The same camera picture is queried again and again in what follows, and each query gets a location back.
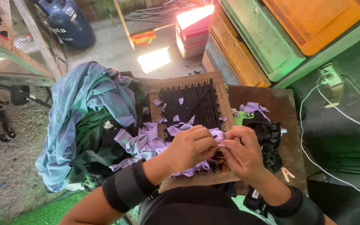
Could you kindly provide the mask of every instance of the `barcode label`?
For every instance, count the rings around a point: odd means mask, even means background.
[[[259,192],[257,192],[256,190],[254,190],[253,195],[252,195],[253,198],[254,198],[254,199],[257,199],[258,195],[259,195]]]

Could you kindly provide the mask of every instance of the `hand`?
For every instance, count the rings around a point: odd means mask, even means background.
[[[162,152],[171,173],[187,170],[199,162],[211,158],[217,150],[217,142],[202,125],[179,132],[170,146]]]
[[[233,126],[226,132],[226,140],[221,151],[233,173],[249,184],[265,182],[270,172],[263,166],[262,151],[258,144],[255,131],[246,126]],[[234,141],[240,138],[242,144]]]

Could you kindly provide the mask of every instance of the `black arm band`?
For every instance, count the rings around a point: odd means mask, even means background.
[[[110,206],[120,212],[128,212],[159,189],[145,177],[141,159],[107,178],[103,185],[105,198]]]
[[[291,198],[279,206],[267,205],[278,225],[324,225],[322,210],[295,187],[288,186]]]

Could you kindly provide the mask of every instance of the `person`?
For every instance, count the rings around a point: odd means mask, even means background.
[[[221,151],[231,171],[262,195],[267,211],[278,225],[335,225],[306,195],[283,184],[264,167],[252,129],[234,126],[225,136],[226,140],[220,143],[225,145]],[[210,186],[178,187],[146,200],[172,174],[211,158],[217,145],[202,125],[179,132],[158,156],[140,160],[108,177],[102,187],[74,205],[59,225],[111,225],[142,202],[141,225],[266,224],[239,210],[230,197]]]

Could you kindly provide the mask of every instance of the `t-shirt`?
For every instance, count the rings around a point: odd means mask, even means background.
[[[172,189],[140,205],[140,225],[266,225],[209,186]]]

